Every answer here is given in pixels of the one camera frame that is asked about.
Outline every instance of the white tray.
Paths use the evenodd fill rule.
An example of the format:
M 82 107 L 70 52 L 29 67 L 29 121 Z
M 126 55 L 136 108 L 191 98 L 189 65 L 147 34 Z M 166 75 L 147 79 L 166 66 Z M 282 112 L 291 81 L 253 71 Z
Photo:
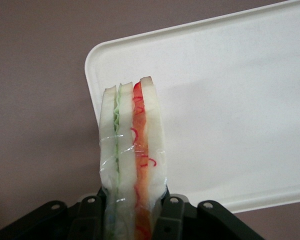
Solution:
M 300 1 L 101 43 L 85 74 L 105 88 L 152 76 L 168 187 L 232 212 L 300 202 Z

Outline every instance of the black bracket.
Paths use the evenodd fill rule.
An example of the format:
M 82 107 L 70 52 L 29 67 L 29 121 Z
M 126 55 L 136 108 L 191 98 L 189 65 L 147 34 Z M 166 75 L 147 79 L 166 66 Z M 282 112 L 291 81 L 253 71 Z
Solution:
M 161 204 L 153 240 L 264 240 L 216 201 L 194 207 L 167 191 Z M 0 230 L 0 240 L 102 240 L 105 209 L 102 189 L 69 208 L 50 201 Z

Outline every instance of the tomato slice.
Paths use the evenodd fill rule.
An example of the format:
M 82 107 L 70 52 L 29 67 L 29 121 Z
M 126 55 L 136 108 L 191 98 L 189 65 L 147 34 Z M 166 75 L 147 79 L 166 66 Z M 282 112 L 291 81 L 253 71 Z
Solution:
M 132 128 L 135 134 L 133 141 L 136 176 L 134 185 L 136 204 L 135 204 L 135 232 L 136 240 L 151 239 L 150 211 L 148 210 L 148 137 L 146 132 L 146 111 L 142 94 L 141 83 L 138 82 L 133 88 L 133 115 Z

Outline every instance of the screw hole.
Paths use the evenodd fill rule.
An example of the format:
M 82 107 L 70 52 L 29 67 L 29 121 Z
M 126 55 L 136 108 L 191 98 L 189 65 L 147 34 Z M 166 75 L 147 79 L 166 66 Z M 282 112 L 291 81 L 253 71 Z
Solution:
M 84 233 L 85 231 L 87 231 L 87 226 L 81 226 L 79 232 Z
M 91 198 L 89 198 L 89 199 L 87 200 L 87 202 L 88 202 L 89 204 L 92 204 L 92 203 L 94 203 L 95 201 L 96 201 L 96 199 L 93 198 L 93 197 L 91 197 Z
M 164 232 L 165 233 L 170 233 L 171 232 L 171 227 L 169 227 L 169 226 L 164 227 Z
M 177 204 L 178 202 L 179 202 L 178 198 L 176 198 L 176 197 L 171 197 L 170 198 L 170 203 Z
M 59 204 L 55 204 L 51 207 L 52 210 L 56 210 L 56 209 L 59 209 L 60 208 L 60 205 Z
M 212 205 L 212 203 L 210 203 L 210 202 L 205 202 L 204 204 L 203 204 L 203 206 L 206 208 L 206 209 L 212 209 L 214 206 Z

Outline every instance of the clear plastic film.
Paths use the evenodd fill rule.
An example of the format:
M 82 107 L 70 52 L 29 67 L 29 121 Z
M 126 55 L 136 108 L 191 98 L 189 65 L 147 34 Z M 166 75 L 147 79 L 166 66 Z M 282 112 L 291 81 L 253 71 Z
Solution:
M 105 90 L 100 176 L 107 195 L 107 240 L 149 240 L 166 193 L 164 134 L 150 77 Z

